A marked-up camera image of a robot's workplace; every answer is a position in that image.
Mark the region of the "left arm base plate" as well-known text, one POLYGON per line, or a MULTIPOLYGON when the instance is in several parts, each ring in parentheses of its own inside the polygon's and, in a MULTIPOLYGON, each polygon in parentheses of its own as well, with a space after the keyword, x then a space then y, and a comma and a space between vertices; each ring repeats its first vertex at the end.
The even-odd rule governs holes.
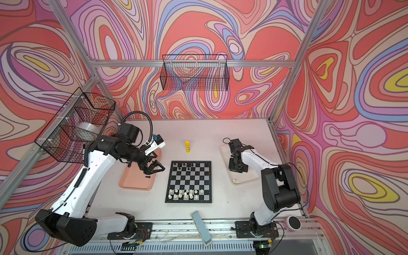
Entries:
POLYGON ((152 222, 135 222, 133 226, 126 227, 122 232, 108 234, 107 238, 109 240, 145 241, 150 239, 152 228, 152 222))

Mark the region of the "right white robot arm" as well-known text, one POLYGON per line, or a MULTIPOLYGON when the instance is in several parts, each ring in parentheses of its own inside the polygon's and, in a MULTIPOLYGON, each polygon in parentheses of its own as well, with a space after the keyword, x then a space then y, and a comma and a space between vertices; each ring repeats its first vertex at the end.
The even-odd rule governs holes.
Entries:
POLYGON ((270 226, 284 210, 301 200, 301 195, 292 168, 288 164, 278 165, 259 155, 251 145, 244 145, 239 139, 227 143, 231 152, 228 170, 247 173, 253 169, 261 177, 263 204, 250 216, 253 232, 270 226))

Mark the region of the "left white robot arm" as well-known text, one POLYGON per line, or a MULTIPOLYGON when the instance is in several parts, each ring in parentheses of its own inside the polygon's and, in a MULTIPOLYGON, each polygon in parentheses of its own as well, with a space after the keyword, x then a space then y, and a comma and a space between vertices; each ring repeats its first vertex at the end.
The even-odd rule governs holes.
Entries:
POLYGON ((133 239, 137 233, 135 217, 124 212, 103 218, 88 218, 86 209, 107 171, 117 161, 128 166, 136 163, 145 175, 165 170, 157 160, 155 151, 165 146, 160 135, 151 134, 149 140, 137 147, 134 145, 139 128, 132 124, 121 124, 112 136, 99 136, 89 143, 84 151, 84 166, 67 190, 49 210, 41 209, 36 223, 52 238, 81 247, 93 237, 105 234, 133 239))

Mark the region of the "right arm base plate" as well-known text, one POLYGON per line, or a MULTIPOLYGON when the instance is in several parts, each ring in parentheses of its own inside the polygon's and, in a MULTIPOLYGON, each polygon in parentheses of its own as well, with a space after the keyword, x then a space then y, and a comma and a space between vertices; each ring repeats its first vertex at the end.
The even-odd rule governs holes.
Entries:
POLYGON ((235 221, 235 227, 232 227, 232 230, 236 232, 239 239, 269 238, 275 240, 279 237, 276 223, 260 226, 255 221, 235 221))

